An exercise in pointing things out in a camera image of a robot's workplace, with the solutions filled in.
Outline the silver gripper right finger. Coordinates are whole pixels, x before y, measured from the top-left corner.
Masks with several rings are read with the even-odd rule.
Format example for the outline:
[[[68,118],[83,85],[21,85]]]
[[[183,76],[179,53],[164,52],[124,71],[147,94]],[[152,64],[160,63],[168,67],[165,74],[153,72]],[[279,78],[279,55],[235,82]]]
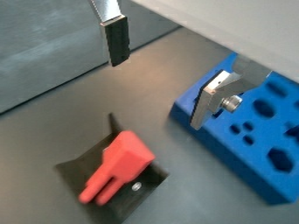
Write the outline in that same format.
[[[191,112],[191,126],[197,130],[219,109],[233,112],[241,103],[239,94],[256,88],[272,70],[252,59],[239,55],[232,72],[219,71],[200,88]]]

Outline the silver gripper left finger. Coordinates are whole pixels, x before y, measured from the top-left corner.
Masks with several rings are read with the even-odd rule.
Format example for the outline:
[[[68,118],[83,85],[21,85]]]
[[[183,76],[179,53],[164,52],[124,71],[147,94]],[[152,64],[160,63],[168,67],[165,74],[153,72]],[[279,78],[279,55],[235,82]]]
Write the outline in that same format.
[[[127,16],[120,11],[117,0],[88,0],[88,2],[104,33],[109,63],[116,67],[129,57]]]

